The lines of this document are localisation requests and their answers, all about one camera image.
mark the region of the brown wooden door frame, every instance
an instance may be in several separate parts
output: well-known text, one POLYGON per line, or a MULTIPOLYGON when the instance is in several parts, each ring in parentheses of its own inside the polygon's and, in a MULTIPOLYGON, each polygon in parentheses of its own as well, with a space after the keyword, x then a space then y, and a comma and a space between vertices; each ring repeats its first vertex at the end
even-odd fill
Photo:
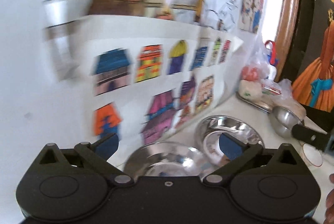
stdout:
POLYGON ((283 0, 280 22, 276 35, 277 65, 276 81, 279 80, 284 64, 290 50, 293 34, 295 32, 299 0, 283 0))

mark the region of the white wall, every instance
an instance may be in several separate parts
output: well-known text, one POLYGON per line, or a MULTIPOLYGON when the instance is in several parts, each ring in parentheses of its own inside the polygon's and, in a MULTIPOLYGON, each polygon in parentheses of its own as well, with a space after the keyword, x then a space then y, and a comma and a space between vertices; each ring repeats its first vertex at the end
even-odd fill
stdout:
MULTIPOLYGON (((275 37, 277 25, 273 20, 279 16, 273 7, 280 8, 279 3, 266 0, 257 36, 235 31, 245 44, 226 73, 232 82, 238 81, 239 76, 233 72, 242 65, 240 59, 248 59, 253 43, 261 36, 275 37), (270 25, 270 34, 264 22, 270 25)), ((23 220, 15 189, 40 149, 48 142, 66 148, 82 141, 81 88, 75 83, 55 81, 43 41, 43 10, 42 0, 0 3, 0 224, 23 220)))

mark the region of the blue bow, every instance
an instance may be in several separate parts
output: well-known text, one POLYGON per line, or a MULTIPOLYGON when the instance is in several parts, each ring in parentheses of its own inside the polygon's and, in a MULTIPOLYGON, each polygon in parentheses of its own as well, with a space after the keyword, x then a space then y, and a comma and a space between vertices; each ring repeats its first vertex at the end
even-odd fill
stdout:
POLYGON ((319 94, 321 90, 330 90, 332 88, 333 85, 333 80, 332 79, 327 79, 327 80, 320 80, 320 79, 316 79, 312 82, 311 86, 312 86, 312 90, 311 93, 313 95, 311 103, 310 103, 310 107, 314 107, 315 104, 318 101, 319 98, 319 94))

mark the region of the white countertop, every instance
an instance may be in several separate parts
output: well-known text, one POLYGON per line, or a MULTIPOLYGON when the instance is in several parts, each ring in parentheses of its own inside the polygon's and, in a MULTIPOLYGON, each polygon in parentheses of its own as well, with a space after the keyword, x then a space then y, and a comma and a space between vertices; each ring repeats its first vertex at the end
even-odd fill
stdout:
MULTIPOLYGON (((198 117, 198 121, 211 115, 228 115, 246 122, 260 134, 266 148, 278 148, 282 143, 288 142, 291 143, 298 152, 301 149, 301 146, 296 139, 284 139, 275 133, 270 125, 267 113, 241 101, 240 99, 236 98, 236 96, 232 96, 225 103, 218 106, 209 113, 206 113, 204 116, 198 117)), ((176 135, 170 137, 168 140, 179 142, 187 146, 196 147, 194 139, 196 126, 197 123, 193 123, 192 125, 178 132, 176 135)), ((308 118, 305 119, 305 126, 315 130, 321 130, 308 118)), ((328 178, 330 174, 334 173, 334 166, 324 159, 324 163, 321 167, 312 167, 310 170, 321 189, 320 204, 313 218, 318 223, 323 223, 325 220, 326 197, 328 193, 334 188, 334 185, 330 183, 328 178)))

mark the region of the stainless steel bowl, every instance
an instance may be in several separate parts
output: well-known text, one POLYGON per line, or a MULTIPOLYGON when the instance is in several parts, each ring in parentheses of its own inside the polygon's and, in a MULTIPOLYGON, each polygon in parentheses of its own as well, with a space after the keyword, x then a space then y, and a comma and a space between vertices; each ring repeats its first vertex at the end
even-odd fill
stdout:
POLYGON ((228 161, 219 148, 219 137, 225 132, 247 144, 264 143, 260 135, 248 124, 234 117, 215 115, 203 119, 195 133, 196 147, 200 149, 216 166, 223 166, 228 161))
POLYGON ((131 154, 124 167, 134 180, 139 176, 204 178, 213 171, 213 165, 199 150, 175 142, 147 144, 131 154))
POLYGON ((275 132, 283 138, 292 137, 291 130, 296 124, 303 125, 303 122, 293 112, 281 106, 273 108, 269 114, 269 120, 275 132))

